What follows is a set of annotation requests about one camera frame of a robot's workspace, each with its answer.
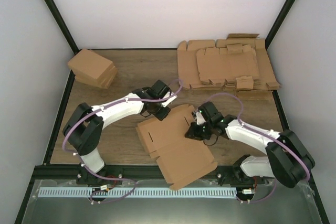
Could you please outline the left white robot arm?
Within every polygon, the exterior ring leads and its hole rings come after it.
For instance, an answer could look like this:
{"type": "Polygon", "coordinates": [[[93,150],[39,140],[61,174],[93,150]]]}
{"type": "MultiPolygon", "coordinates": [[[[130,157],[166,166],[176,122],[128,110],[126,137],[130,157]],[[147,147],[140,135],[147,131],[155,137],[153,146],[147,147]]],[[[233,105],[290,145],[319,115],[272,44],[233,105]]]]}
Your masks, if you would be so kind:
{"type": "Polygon", "coordinates": [[[133,90],[126,96],[101,105],[81,103],[65,125],[63,148],[69,143],[88,168],[89,178],[102,184],[107,178],[105,162],[98,151],[102,131],[110,124],[131,115],[147,113],[163,120],[170,112],[169,104],[177,98],[171,88],[158,80],[151,87],[133,90]]]}

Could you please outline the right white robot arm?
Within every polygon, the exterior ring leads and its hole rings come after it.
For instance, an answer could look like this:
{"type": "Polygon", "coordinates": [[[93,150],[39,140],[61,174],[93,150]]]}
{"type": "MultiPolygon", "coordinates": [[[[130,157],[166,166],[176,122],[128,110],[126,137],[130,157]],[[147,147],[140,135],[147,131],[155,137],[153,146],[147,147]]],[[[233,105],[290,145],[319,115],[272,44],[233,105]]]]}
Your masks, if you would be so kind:
{"type": "Polygon", "coordinates": [[[205,142],[212,136],[239,141],[264,153],[263,157],[247,155],[238,161],[233,177],[244,184],[252,177],[272,177],[288,188],[294,188],[302,180],[310,179],[316,163],[291,130],[277,132],[265,130],[226,115],[212,102],[205,102],[192,112],[193,122],[185,137],[205,142]]]}

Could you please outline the cardboard box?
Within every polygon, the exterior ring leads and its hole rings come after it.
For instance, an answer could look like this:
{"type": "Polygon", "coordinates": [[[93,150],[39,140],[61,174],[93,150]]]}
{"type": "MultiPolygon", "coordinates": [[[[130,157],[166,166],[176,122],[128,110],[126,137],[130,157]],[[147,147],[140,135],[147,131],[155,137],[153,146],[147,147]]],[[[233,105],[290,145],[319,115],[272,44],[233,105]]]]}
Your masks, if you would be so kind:
{"type": "Polygon", "coordinates": [[[193,111],[192,105],[182,104],[172,108],[163,121],[151,118],[136,127],[145,151],[156,161],[171,190],[184,188],[218,166],[203,142],[184,136],[193,122],[193,111]]]}

